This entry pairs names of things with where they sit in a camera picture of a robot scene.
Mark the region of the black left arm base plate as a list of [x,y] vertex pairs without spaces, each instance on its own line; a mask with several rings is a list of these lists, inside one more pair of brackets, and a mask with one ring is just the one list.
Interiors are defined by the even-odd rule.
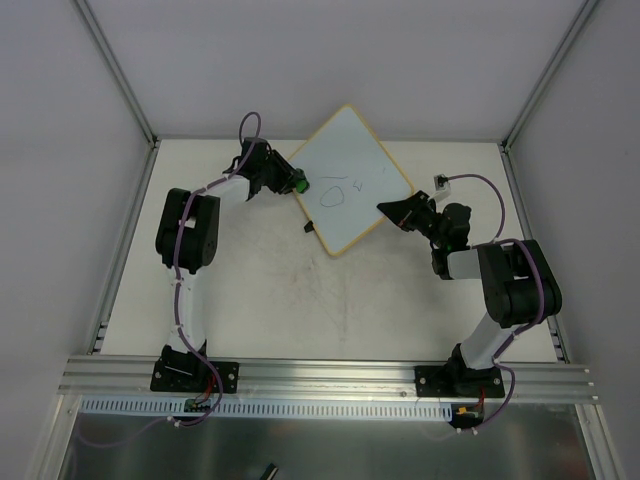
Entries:
[[187,363],[170,363],[159,359],[154,365],[150,390],[163,393],[204,393],[213,382],[213,393],[236,394],[240,364],[214,361],[212,365],[218,372],[222,387],[219,387],[217,377],[211,370],[196,358],[187,360]]

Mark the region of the white board with yellow frame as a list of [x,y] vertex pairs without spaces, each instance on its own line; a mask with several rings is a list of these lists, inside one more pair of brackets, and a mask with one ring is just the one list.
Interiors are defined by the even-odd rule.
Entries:
[[309,188],[297,196],[326,252],[343,254],[384,219],[380,203],[415,192],[363,116],[347,104],[290,157]]

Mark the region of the left aluminium frame post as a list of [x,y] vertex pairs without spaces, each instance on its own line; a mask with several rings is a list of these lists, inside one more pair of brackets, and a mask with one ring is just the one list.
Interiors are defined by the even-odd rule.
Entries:
[[80,21],[84,25],[143,138],[148,145],[155,146],[157,134],[154,132],[147,115],[143,111],[142,105],[117,58],[91,2],[87,0],[72,0],[71,4],[76,10]]

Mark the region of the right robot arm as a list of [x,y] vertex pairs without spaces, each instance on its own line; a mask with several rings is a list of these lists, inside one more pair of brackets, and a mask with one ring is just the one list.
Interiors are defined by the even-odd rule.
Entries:
[[472,210],[451,203],[442,211],[426,193],[377,205],[405,232],[429,240],[432,267],[442,280],[478,279],[486,308],[469,337],[456,344],[439,367],[414,368],[419,397],[503,398],[498,360],[516,337],[556,315],[562,306],[559,285],[535,240],[506,240],[472,247]]

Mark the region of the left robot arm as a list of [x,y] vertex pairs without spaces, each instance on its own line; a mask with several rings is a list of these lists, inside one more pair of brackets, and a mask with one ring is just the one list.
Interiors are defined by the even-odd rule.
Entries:
[[215,376],[207,365],[200,283],[217,252],[221,215],[264,188],[279,195],[309,189],[304,171],[267,140],[245,138],[240,145],[240,154],[220,178],[195,191],[173,188],[167,193],[156,234],[155,249],[173,289],[173,320],[154,376],[188,390]]

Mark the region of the aluminium frame post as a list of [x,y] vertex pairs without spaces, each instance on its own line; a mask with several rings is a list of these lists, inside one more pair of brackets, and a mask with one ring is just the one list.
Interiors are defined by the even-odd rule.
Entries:
[[600,0],[585,0],[580,3],[577,12],[556,44],[523,106],[516,115],[514,122],[501,141],[501,148],[505,153],[509,153],[513,149],[517,139],[527,126],[530,118],[542,101],[543,96],[550,88],[552,81],[573,50],[576,42],[583,34],[588,23],[594,17],[600,4]]
[[142,105],[117,58],[91,2],[87,0],[72,0],[71,4],[76,10],[80,21],[84,25],[143,138],[148,145],[155,146],[157,134],[154,132],[147,115],[143,111]]

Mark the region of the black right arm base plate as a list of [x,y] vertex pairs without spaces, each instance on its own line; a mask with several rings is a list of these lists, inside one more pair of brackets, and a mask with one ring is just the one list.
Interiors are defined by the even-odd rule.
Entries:
[[445,365],[414,367],[414,384],[418,397],[478,398],[505,397],[500,370],[463,368],[454,372]]

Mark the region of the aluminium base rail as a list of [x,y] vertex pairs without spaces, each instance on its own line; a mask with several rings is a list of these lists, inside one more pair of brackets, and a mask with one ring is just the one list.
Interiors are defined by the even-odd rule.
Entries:
[[[402,361],[239,359],[239,397],[296,400],[394,401],[416,398],[414,364]],[[151,394],[150,356],[75,355],[59,394]],[[597,404],[590,370],[580,364],[516,363],[513,400]]]

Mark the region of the right aluminium frame post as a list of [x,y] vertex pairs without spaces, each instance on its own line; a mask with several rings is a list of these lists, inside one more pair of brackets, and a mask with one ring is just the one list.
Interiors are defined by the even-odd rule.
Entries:
[[600,4],[600,0],[585,0],[580,3],[577,12],[556,44],[523,106],[516,115],[514,122],[501,141],[501,148],[505,153],[509,153],[513,149],[517,139],[527,126],[530,118],[542,101],[543,96],[550,88],[552,81],[573,50],[576,42],[583,34],[588,23],[594,17]]

